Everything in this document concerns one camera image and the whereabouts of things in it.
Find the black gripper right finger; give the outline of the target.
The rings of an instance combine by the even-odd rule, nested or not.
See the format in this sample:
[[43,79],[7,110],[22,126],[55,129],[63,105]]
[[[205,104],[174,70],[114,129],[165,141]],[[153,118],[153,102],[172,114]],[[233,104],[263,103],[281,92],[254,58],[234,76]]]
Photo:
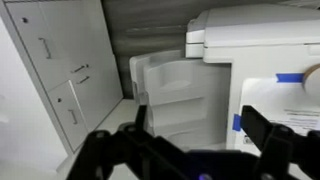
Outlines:
[[318,130],[300,135],[286,125],[270,122],[250,105],[242,107],[240,126],[261,152],[256,175],[266,174],[275,180],[289,180],[289,165],[293,163],[310,178],[320,179]]

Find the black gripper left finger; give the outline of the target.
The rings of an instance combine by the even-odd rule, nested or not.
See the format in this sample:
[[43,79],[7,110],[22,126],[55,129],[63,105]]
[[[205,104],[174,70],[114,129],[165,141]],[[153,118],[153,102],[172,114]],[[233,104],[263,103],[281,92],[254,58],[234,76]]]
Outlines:
[[66,180],[110,180],[114,168],[124,164],[139,180],[187,180],[170,159],[183,153],[143,127],[147,107],[138,108],[133,122],[121,124],[111,134],[95,130],[87,137]]

